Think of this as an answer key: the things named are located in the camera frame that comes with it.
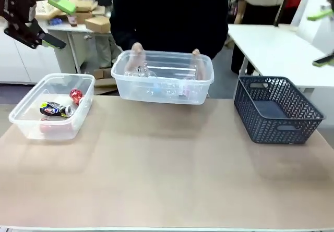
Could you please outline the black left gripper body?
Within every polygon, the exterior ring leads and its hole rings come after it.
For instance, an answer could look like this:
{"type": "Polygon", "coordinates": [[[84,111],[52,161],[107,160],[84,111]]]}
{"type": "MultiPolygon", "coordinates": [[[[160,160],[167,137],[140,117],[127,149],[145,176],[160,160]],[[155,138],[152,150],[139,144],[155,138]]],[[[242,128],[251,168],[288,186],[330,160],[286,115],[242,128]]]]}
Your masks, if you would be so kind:
{"type": "Polygon", "coordinates": [[[35,0],[1,0],[1,17],[8,23],[29,23],[35,16],[35,0]]]}

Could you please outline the person's right hand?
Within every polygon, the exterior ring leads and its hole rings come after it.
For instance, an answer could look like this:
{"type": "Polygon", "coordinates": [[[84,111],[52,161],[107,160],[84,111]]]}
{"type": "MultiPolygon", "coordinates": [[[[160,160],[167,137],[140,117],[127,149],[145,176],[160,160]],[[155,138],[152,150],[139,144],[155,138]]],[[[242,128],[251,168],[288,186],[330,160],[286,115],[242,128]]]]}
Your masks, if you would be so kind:
{"type": "Polygon", "coordinates": [[[142,66],[145,60],[146,57],[143,46],[139,42],[134,43],[131,48],[130,59],[126,65],[125,71],[137,71],[138,67],[142,66]]]}

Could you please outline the person's left hand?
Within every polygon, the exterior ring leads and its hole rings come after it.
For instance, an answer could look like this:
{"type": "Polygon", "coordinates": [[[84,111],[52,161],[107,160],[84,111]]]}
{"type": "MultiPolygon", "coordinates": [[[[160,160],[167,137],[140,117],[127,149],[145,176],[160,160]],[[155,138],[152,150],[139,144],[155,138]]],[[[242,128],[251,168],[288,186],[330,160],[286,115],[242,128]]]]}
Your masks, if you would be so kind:
{"type": "Polygon", "coordinates": [[[203,59],[200,57],[199,49],[195,49],[192,52],[193,56],[193,65],[196,69],[196,79],[197,80],[205,80],[205,66],[203,59]]]}

